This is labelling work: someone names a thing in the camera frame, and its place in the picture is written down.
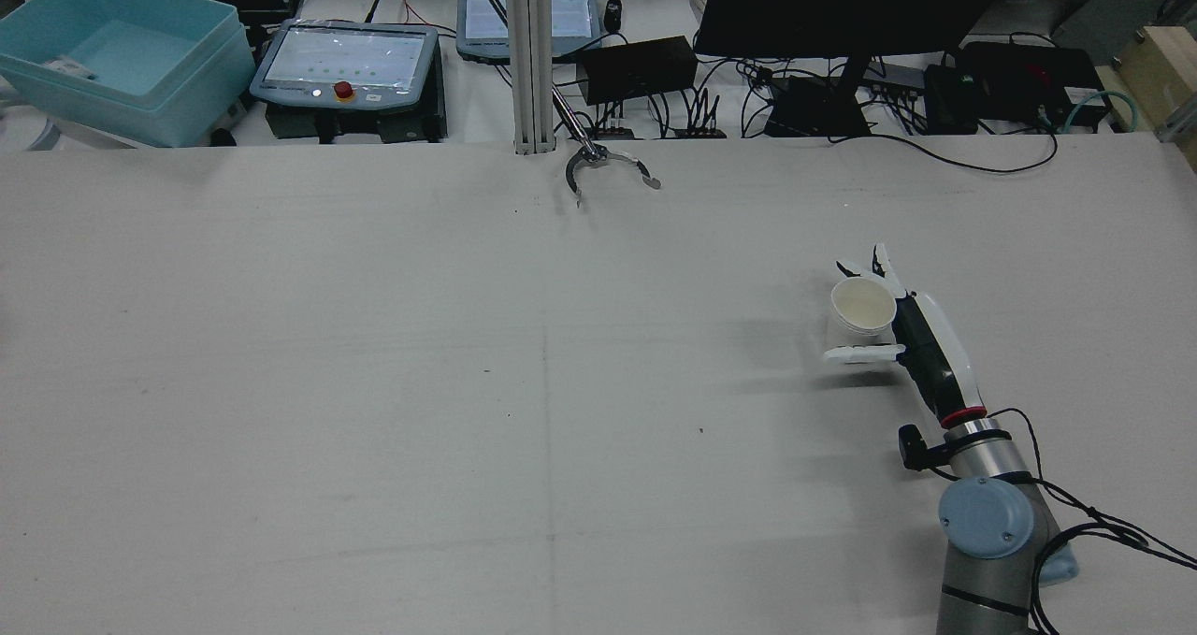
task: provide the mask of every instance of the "robotic hand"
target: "robotic hand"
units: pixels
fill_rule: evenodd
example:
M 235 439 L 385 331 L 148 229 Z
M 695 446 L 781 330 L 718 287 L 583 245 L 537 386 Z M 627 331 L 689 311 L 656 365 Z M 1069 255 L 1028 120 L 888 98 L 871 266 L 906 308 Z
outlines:
M 1010 435 L 986 417 L 960 339 L 940 303 L 903 286 L 883 244 L 873 248 L 870 271 L 850 261 L 836 265 L 845 276 L 868 277 L 893 295 L 894 344 L 832 349 L 824 358 L 897 361 L 944 429 L 943 444 L 934 448 L 913 424 L 898 431 L 906 468 L 934 470 L 954 479 L 938 510 L 949 545 L 937 635 L 1034 633 L 1027 628 L 1034 568 L 1059 528 Z M 940 467 L 950 467 L 955 476 Z M 1076 573 L 1071 550 L 1064 546 L 1044 563 L 1040 585 Z

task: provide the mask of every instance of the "white desk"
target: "white desk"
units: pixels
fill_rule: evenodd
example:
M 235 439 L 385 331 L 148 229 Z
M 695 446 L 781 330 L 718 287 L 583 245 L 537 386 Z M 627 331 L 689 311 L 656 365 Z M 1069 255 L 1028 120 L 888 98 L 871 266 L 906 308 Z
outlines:
M 0 630 L 930 633 L 930 416 L 819 362 L 876 241 L 1047 478 L 1192 550 L 1197 180 L 1061 145 L 640 143 L 663 190 L 581 210 L 503 143 L 7 157 Z M 1191 573 L 1077 555 L 1067 631 L 1192 631 Z

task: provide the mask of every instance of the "black connector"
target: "black connector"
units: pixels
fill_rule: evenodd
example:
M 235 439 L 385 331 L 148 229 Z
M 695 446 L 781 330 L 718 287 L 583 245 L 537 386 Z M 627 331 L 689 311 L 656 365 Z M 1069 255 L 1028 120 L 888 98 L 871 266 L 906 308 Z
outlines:
M 589 128 L 590 139 L 636 139 L 636 133 L 628 128 Z
M 753 77 L 751 85 L 753 90 L 765 87 L 770 85 L 773 80 L 773 69 L 768 67 L 757 67 L 757 74 Z
M 719 128 L 691 128 L 675 129 L 674 139 L 727 139 L 728 135 Z

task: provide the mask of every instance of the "monitor stand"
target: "monitor stand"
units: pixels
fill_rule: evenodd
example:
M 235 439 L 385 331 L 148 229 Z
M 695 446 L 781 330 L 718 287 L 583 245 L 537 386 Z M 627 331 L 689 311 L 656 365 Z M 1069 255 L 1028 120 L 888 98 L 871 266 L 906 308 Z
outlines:
M 869 67 L 868 55 L 847 59 L 834 86 L 812 77 L 773 83 L 773 110 L 765 123 L 770 137 L 859 137 L 870 134 L 856 102 L 856 89 Z

